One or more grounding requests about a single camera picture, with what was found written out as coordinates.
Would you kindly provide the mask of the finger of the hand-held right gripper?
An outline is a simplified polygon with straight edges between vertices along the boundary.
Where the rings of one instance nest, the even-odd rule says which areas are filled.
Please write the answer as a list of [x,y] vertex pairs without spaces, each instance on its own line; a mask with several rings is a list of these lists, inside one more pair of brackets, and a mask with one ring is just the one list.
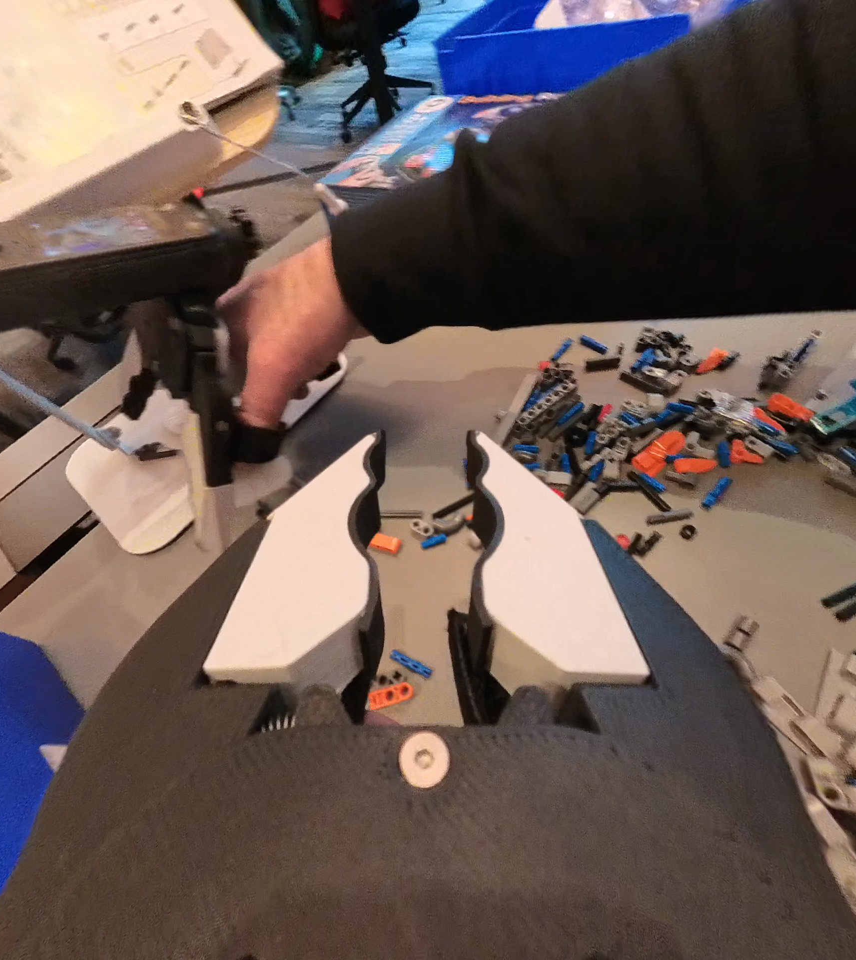
[[181,438],[195,540],[201,548],[227,548],[236,422],[218,367],[216,299],[158,297],[135,303],[126,317],[137,338],[142,373],[189,406]]

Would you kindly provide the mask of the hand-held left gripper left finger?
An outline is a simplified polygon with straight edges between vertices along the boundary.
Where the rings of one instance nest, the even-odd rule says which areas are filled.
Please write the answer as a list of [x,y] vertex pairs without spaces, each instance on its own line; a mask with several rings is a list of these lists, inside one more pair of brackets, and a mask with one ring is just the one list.
[[366,714],[384,652],[379,575],[386,435],[370,433],[277,508],[203,663],[211,683],[298,698],[326,686]]

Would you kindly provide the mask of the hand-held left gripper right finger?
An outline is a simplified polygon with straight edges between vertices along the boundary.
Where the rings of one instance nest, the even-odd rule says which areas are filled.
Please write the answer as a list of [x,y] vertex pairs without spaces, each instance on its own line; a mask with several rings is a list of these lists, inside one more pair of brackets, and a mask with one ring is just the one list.
[[449,612],[464,721],[496,721],[520,689],[554,711],[583,686],[641,687],[650,665],[581,515],[490,436],[466,436],[481,544],[466,613]]

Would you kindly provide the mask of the pile of toy building pieces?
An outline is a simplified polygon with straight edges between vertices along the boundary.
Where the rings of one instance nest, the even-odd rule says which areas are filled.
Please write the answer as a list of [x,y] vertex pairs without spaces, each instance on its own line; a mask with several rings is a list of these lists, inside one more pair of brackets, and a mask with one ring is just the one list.
[[552,430],[564,407],[520,432],[523,463],[571,494],[587,519],[638,552],[698,622],[717,629],[727,615],[762,620],[761,638],[738,645],[753,656],[816,725],[789,725],[788,751],[818,844],[842,889],[856,895],[856,815],[834,808],[835,792],[813,785],[809,759],[824,727],[856,738],[856,678],[843,649],[856,627],[837,623],[817,597],[856,575],[856,497],[824,476],[854,469],[820,452],[802,405],[816,411],[845,400],[842,384],[856,342],[856,314],[772,320],[699,320],[654,326],[603,324],[583,333],[607,344],[606,357],[572,345],[554,365],[578,376],[581,414],[571,452]]

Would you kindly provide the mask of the person's right forearm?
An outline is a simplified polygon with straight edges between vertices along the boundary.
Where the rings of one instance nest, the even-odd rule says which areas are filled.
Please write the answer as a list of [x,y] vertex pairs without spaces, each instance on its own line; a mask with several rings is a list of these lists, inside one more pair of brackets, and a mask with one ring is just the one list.
[[338,216],[341,294],[384,343],[856,311],[856,1],[754,2],[458,138]]

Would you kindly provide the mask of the person's right hand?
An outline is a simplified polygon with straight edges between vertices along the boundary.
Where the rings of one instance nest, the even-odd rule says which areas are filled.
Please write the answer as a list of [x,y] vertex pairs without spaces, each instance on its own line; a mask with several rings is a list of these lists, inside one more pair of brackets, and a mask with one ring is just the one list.
[[288,403],[369,335],[341,294],[329,237],[247,276],[217,308],[243,363],[240,418],[256,428],[277,427]]

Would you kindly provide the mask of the wooden book stand, white base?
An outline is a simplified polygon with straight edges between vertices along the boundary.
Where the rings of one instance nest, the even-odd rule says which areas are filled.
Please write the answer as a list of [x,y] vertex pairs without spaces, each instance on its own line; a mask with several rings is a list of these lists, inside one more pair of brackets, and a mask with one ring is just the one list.
[[[186,195],[164,203],[135,202],[77,211],[45,209],[12,220],[46,214],[89,214],[132,205],[159,207],[169,203],[202,204]],[[218,317],[219,370],[226,375],[238,417],[239,402],[235,377],[229,372],[227,335],[219,313]],[[286,429],[296,424],[337,386],[345,373],[346,358],[341,352],[335,361],[307,384],[302,399],[293,399],[288,404],[281,423],[274,428],[283,431],[283,439]],[[53,405],[2,369],[0,381],[27,402],[61,419],[76,433],[87,438],[72,455],[66,476],[90,511],[123,550],[134,555],[151,554],[176,540],[190,526],[194,527],[181,438],[181,429],[190,413],[187,402],[175,400],[165,389],[158,388],[140,418],[132,422],[121,410],[121,414],[108,426],[96,426],[70,414],[65,408]],[[287,482],[290,467],[278,453],[274,460],[267,463],[236,462],[232,476],[235,510],[272,494]]]

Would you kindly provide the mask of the instruction manual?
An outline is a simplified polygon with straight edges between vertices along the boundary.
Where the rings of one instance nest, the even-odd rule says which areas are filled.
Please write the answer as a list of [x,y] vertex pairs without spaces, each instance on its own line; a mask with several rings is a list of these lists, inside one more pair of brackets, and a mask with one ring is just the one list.
[[0,222],[191,194],[282,69],[236,2],[0,1]]

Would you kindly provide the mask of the blue toy kit box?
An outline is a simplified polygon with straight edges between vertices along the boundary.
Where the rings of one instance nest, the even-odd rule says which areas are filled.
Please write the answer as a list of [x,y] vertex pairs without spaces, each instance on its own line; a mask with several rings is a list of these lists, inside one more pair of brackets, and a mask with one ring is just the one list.
[[487,142],[507,118],[560,97],[560,93],[539,92],[427,98],[339,162],[314,186],[314,193],[334,217],[450,168],[462,133]]

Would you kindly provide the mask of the office chair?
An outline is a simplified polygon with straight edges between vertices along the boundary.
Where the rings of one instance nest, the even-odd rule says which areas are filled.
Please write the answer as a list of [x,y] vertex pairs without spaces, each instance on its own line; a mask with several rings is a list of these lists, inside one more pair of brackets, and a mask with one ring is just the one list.
[[347,62],[361,63],[366,79],[339,106],[340,138],[352,141],[352,124],[362,110],[373,104],[379,124],[386,125],[401,111],[401,90],[423,90],[435,93],[435,84],[420,78],[392,75],[388,71],[385,46],[389,42],[408,44],[405,30],[418,18],[418,1],[348,1],[340,2],[341,17],[331,34],[336,50]]

